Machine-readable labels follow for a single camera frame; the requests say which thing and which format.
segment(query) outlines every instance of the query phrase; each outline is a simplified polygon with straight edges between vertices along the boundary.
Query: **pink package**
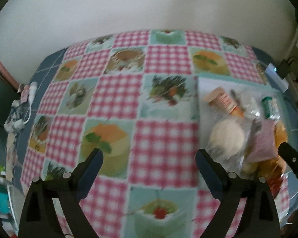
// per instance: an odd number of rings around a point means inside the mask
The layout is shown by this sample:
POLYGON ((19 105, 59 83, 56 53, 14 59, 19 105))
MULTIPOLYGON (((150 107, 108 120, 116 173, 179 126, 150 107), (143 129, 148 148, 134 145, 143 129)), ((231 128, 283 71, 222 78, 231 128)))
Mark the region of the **pink package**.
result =
POLYGON ((23 91, 21 93, 21 99, 20 99, 21 104, 22 103, 25 103, 26 101, 28 101, 29 88, 30 88, 29 85, 25 85, 24 86, 24 89, 23 89, 23 91))
POLYGON ((267 119, 254 121, 249 140, 250 154, 247 162, 261 162, 278 158, 274 135, 275 121, 267 119))

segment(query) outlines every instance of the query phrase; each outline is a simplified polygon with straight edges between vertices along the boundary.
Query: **snack package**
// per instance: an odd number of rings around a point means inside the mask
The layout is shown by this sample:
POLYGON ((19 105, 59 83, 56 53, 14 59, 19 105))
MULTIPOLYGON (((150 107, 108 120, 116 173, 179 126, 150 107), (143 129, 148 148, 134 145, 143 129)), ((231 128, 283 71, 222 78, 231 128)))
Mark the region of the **snack package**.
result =
POLYGON ((237 95, 239 105, 244 110, 244 116, 249 120, 259 120, 261 118, 261 108, 254 95, 249 91, 244 91, 237 95))
POLYGON ((275 146, 278 149, 280 144, 288 141, 288 135, 284 123, 279 120, 275 126, 275 146))
POLYGON ((277 100, 267 96, 262 99, 266 119, 277 121, 280 118, 280 113, 277 106, 277 100))
POLYGON ((251 129, 251 139, 247 145, 245 161, 261 162, 278 158, 275 146, 275 122, 273 120, 254 121, 251 129))
POLYGON ((208 102, 210 106, 215 106, 227 114, 244 117, 243 111, 222 87, 214 89, 203 100, 208 102))
POLYGON ((246 118, 228 115, 212 128, 206 151, 227 172, 240 173, 251 125, 246 118))

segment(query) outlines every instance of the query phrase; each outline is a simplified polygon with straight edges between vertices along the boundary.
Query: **screw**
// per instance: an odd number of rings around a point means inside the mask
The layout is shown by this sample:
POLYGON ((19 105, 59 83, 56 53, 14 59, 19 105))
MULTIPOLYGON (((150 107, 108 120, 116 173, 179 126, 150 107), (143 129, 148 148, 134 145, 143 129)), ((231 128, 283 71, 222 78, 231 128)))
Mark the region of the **screw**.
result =
POLYGON ((66 178, 70 178, 71 177, 71 173, 70 172, 66 172, 63 174, 63 178, 66 179, 66 178))
POLYGON ((229 178, 235 179, 237 177, 236 173, 234 172, 229 172, 228 173, 229 178))
POLYGON ((264 177, 259 177, 259 181, 262 182, 262 183, 265 183, 266 179, 264 177))
POLYGON ((32 181, 33 181, 33 182, 37 182, 39 179, 40 179, 39 176, 34 176, 33 179, 32 179, 32 181))

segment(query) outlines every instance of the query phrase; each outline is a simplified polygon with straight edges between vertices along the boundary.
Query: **white wall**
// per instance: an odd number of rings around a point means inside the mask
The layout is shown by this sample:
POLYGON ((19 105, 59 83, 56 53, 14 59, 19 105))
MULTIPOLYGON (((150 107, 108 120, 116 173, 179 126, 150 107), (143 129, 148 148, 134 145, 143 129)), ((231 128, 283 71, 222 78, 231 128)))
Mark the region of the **white wall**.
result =
POLYGON ((288 0, 10 0, 0 13, 0 60, 17 81, 28 82, 63 47, 143 28, 225 35, 279 60, 296 24, 288 0))

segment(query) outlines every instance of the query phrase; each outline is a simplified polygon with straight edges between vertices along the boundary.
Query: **tablecloth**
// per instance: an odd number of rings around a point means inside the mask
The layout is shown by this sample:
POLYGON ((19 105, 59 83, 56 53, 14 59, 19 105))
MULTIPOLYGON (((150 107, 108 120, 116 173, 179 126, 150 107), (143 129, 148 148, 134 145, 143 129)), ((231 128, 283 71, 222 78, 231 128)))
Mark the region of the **tablecloth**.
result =
MULTIPOLYGON (((200 237, 220 204, 199 190, 194 161, 196 75, 205 71, 266 82, 251 47, 200 31, 130 31, 73 45, 40 102, 24 191, 35 176, 72 171, 97 147, 104 164, 80 206, 100 237, 200 237)), ((289 208, 287 185, 284 178, 279 214, 289 208)), ((241 199, 227 237, 244 206, 241 199)))

